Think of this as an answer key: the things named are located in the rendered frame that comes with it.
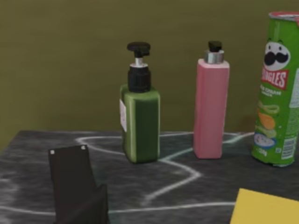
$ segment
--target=pink bottle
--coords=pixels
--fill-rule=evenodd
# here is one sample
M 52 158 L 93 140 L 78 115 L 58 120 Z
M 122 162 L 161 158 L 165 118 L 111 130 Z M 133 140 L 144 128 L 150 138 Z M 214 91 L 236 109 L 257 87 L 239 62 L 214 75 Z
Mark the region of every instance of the pink bottle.
M 197 65 L 193 149 L 199 159 L 221 158 L 228 79 L 222 44 L 210 41 Z

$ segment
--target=pringles can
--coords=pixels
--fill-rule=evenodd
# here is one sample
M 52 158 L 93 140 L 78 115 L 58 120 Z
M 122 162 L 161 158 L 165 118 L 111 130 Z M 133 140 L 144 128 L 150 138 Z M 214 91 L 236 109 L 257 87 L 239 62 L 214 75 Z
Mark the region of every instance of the pringles can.
M 254 158 L 294 162 L 299 133 L 299 12 L 272 12 L 254 133 Z

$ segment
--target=olive backdrop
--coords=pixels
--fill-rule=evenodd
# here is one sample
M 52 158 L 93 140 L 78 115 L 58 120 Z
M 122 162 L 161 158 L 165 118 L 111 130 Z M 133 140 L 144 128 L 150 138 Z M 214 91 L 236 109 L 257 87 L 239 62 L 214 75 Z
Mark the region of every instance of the olive backdrop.
M 160 91 L 161 129 L 192 130 L 197 60 L 220 40 L 231 64 L 226 131 L 252 131 L 268 12 L 293 0 L 1 0 L 0 148 L 21 129 L 119 130 L 134 56 Z

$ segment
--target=black mustache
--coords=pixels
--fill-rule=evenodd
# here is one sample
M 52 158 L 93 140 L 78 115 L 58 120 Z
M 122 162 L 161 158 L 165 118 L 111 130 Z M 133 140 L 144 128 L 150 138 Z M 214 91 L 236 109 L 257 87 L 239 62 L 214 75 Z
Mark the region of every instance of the black mustache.
M 268 52 L 265 57 L 264 57 L 264 63 L 268 66 L 273 65 L 276 61 L 279 63 L 285 63 L 289 59 L 289 55 L 282 54 L 282 53 L 277 53 L 274 54 L 273 52 Z

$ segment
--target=can rim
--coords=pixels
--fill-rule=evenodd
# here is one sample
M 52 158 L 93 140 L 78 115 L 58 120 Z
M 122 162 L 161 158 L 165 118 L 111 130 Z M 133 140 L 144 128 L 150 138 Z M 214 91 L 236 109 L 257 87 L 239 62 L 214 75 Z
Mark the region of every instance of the can rim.
M 299 12 L 292 12 L 292 11 L 271 12 L 269 13 L 269 17 L 273 19 L 279 19 L 279 20 L 298 21 Z

